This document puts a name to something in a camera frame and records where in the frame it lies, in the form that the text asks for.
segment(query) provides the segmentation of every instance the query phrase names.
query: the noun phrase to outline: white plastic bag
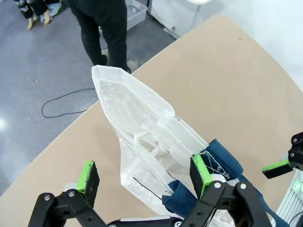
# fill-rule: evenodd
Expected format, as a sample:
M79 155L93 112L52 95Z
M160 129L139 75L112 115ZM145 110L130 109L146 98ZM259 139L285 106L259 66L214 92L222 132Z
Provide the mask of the white plastic bag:
M119 68L94 66L92 78L121 147L121 184L160 215L180 180L194 195L190 156L208 144L156 92Z

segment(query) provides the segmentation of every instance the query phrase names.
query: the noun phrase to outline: gray concrete floor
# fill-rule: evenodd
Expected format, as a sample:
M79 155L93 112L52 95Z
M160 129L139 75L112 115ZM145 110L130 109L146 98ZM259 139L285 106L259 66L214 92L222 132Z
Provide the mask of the gray concrete floor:
M69 9L47 26L37 25L31 31L26 27L27 21L12 0L0 4L0 195L79 117L43 118L42 104L93 87L92 65ZM147 17L128 32L128 57L143 64L173 41ZM95 91L73 94L47 106L45 114L83 110L97 99Z

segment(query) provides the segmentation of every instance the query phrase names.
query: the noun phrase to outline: gray shoe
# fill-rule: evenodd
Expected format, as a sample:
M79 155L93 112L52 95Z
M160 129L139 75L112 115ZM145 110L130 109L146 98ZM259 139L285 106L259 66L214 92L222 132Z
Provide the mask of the gray shoe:
M132 74L139 68L139 62L137 60L128 60L127 61L127 72Z
M107 62L106 62L106 66L109 66L109 53L108 53L108 49L105 48L101 51L102 55L105 55L107 57Z

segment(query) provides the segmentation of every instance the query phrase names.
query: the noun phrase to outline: beige tabletop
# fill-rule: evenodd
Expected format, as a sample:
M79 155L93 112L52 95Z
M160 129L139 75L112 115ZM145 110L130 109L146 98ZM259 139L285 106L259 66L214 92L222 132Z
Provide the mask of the beige tabletop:
M203 139L217 138L276 210L293 176L268 180L303 129L303 94L279 64L228 18L215 16L160 52L134 76L154 89ZM2 227L27 226L37 196L59 195L85 161L101 178L96 212L106 221L154 216L120 185L118 139L100 103L55 139L0 197ZM67 226L78 226L72 220Z

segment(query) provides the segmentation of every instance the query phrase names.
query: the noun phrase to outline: plastic storage bin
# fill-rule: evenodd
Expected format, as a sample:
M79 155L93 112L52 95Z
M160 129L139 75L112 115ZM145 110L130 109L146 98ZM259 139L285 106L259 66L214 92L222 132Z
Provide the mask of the plastic storage bin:
M147 6L135 1L126 0L127 6L127 30L145 20Z

